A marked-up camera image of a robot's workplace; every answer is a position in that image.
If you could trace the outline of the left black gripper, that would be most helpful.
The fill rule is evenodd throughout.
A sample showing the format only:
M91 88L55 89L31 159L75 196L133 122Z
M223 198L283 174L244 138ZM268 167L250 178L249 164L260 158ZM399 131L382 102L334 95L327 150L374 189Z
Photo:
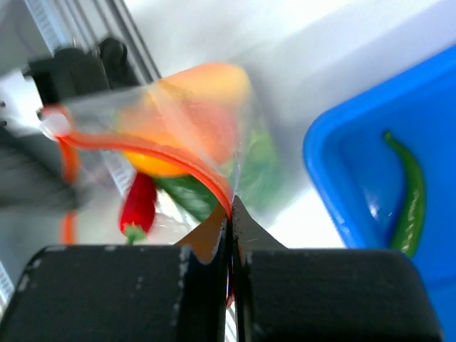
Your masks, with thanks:
M43 110L62 100L138 85L126 48L59 48L1 77L1 208L78 209L84 194L63 176Z

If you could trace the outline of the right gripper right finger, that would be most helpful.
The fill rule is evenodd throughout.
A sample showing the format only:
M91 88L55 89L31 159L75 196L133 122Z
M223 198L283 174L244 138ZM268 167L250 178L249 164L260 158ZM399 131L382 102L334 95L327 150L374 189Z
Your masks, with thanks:
M386 249L288 249L232 205L239 341L441 341L413 263Z

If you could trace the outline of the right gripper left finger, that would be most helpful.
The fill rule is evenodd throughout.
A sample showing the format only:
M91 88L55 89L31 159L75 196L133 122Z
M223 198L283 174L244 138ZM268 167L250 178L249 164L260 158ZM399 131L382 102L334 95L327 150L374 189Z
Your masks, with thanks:
M51 245L25 265L3 341L223 341L227 218L176 245Z

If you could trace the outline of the red chili pepper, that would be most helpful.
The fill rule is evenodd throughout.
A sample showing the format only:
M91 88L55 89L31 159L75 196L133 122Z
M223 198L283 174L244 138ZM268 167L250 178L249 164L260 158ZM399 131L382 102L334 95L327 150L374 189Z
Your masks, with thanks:
M144 240L155 221L157 188L153 178L137 172L120 213L120 231L126 244Z

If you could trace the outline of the clear orange zip bag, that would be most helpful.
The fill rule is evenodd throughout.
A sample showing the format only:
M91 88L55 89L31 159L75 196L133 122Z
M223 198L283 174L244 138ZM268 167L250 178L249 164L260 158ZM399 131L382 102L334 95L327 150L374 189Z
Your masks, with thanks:
M97 191L62 223L65 244L191 244L212 258L208 218L232 213L238 197L262 226L287 202L286 169L244 68L205 63L147 85L65 100L43 110L64 178Z

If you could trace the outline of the green cucumber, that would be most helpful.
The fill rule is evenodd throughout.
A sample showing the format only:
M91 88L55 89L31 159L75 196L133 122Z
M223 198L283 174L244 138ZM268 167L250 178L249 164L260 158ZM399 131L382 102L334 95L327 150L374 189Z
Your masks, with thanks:
M219 204L213 193L191 175L156 177L154 182L198 222L205 221Z

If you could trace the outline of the red orange mango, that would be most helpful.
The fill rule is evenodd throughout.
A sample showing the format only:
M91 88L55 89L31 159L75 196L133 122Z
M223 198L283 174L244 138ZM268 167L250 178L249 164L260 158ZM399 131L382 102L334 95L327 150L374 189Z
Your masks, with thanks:
M202 64L147 87L118 113L114 129L183 150L229 172L239 141L238 118L250 93L242 67Z

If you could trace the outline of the green chili pepper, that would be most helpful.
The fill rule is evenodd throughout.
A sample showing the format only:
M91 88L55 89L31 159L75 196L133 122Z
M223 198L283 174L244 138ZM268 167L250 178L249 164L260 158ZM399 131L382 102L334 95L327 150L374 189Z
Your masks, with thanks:
M417 253L425 222L425 179L416 156L391 131L383 133L388 147L397 155L403 169L405 195L395 223L390 247L414 257Z

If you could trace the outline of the blue plastic bin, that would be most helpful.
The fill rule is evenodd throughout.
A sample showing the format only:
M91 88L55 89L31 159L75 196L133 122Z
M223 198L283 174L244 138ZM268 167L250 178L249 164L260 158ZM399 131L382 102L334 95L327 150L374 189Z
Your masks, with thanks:
M417 267L455 339L455 49L320 115L304 163L343 242Z

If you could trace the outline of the aluminium front rail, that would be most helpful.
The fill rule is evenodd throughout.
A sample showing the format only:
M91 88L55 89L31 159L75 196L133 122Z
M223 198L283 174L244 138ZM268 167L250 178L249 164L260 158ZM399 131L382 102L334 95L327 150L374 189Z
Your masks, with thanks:
M63 0L54 1L54 4L70 37L66 46L97 51L95 45L112 36L127 46L128 60L140 82L150 83L161 78L124 1Z

